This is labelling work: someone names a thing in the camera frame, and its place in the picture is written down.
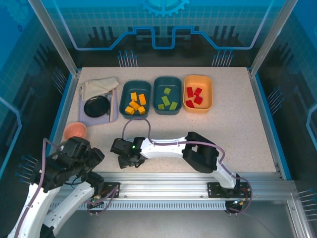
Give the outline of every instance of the black plate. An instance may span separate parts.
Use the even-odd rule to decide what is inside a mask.
[[[90,118],[98,118],[109,111],[110,102],[104,96],[96,96],[88,99],[84,106],[84,112]]]

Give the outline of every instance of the white cloth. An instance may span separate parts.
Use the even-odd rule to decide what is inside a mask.
[[[115,77],[93,79],[81,84],[80,95],[83,101],[87,101],[94,96],[105,94],[111,91],[118,85],[119,83]]]

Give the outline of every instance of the speckled countertop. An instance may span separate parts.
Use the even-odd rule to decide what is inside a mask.
[[[260,113],[254,98],[247,69],[244,67],[85,67],[82,69],[71,105],[67,125],[78,121],[80,84],[105,77],[117,77],[118,103],[125,82],[131,79],[149,81],[152,86],[159,76],[176,76],[184,82],[188,75],[205,75],[213,83],[213,107],[207,114],[190,114],[183,108],[175,116],[161,116],[150,107],[147,119],[152,126],[153,139],[179,138],[195,131],[226,151],[224,162],[235,172],[275,172]],[[194,173],[184,160],[155,158],[147,160],[138,169],[120,169],[117,155],[110,152],[115,138],[121,137],[127,122],[121,114],[109,124],[89,126],[87,139],[93,147],[105,154],[105,159],[94,169],[96,172],[153,172]],[[125,138],[147,136],[144,121],[128,125]]]

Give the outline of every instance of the gear logo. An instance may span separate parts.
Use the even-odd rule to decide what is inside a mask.
[[[11,17],[22,24],[29,15],[29,5],[27,0],[0,0],[0,7],[6,6]]]
[[[147,10],[149,14],[153,13],[156,17],[178,14],[180,9],[185,9],[185,4],[189,4],[189,0],[140,0],[140,2],[143,10]]]

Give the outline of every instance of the green cube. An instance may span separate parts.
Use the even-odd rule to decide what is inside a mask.
[[[177,104],[178,103],[176,103],[176,102],[172,102],[172,104],[170,105],[169,109],[170,110],[176,110]]]
[[[170,88],[165,88],[165,89],[164,89],[164,94],[169,95],[169,93],[170,93]]]
[[[163,97],[162,97],[162,100],[163,100],[163,103],[164,103],[164,105],[165,105],[166,107],[170,105],[170,102],[169,102],[167,96],[163,96]]]
[[[164,110],[164,104],[158,104],[158,109],[159,110]]]

